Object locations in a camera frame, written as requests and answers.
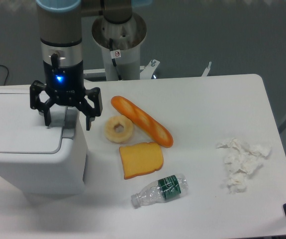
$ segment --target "bottle cap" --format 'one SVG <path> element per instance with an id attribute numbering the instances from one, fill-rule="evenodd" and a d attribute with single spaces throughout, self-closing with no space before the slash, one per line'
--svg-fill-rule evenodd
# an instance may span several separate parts
<path id="1" fill-rule="evenodd" d="M 139 208 L 141 206 L 139 204 L 138 196 L 136 194 L 132 195 L 131 199 L 132 199 L 132 204 L 133 204 L 134 208 Z"/>

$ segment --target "blue led light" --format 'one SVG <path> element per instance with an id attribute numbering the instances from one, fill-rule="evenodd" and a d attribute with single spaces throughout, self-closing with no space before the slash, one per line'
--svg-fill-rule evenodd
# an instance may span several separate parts
<path id="1" fill-rule="evenodd" d="M 63 80 L 64 80 L 64 77 L 63 76 L 56 76 L 57 80 L 59 83 L 62 83 Z"/>

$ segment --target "black cable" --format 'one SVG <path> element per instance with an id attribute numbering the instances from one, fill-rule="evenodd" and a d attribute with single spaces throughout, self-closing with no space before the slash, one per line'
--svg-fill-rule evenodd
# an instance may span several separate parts
<path id="1" fill-rule="evenodd" d="M 3 85 L 5 86 L 6 83 L 7 83 L 8 76 L 9 76 L 9 68 L 7 66 L 5 66 L 5 65 L 0 65 L 0 67 L 3 67 L 3 68 L 5 68 L 7 70 L 7 76 L 5 77 L 5 80 L 3 82 Z"/>
<path id="2" fill-rule="evenodd" d="M 113 39 L 112 38 L 109 39 L 109 51 L 113 51 Z M 117 64 L 116 64 L 115 58 L 112 58 L 112 63 L 113 63 L 113 66 L 116 69 L 116 73 L 117 73 L 118 79 L 121 81 L 122 77 L 121 77 L 121 74 L 119 73 L 119 70 L 117 68 Z"/>

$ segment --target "plastic water bottle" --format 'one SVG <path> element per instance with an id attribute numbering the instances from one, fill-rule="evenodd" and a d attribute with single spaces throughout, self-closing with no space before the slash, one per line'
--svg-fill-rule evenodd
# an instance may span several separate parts
<path id="1" fill-rule="evenodd" d="M 188 190 L 188 183 L 183 174 L 175 174 L 148 184 L 140 193 L 132 195 L 135 208 L 154 203 L 165 203 L 184 196 Z"/>

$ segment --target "gray floor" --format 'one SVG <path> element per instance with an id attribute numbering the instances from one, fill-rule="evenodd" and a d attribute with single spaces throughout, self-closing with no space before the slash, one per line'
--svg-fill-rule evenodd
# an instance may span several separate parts
<path id="1" fill-rule="evenodd" d="M 200 76 L 209 61 L 211 75 L 259 74 L 276 121 L 286 113 L 286 0 L 155 0 L 135 11 L 148 28 L 141 65 L 161 61 L 160 78 Z M 85 69 L 103 68 L 94 19 L 82 20 Z M 0 64 L 10 85 L 43 81 L 35 8 L 0 5 Z"/>

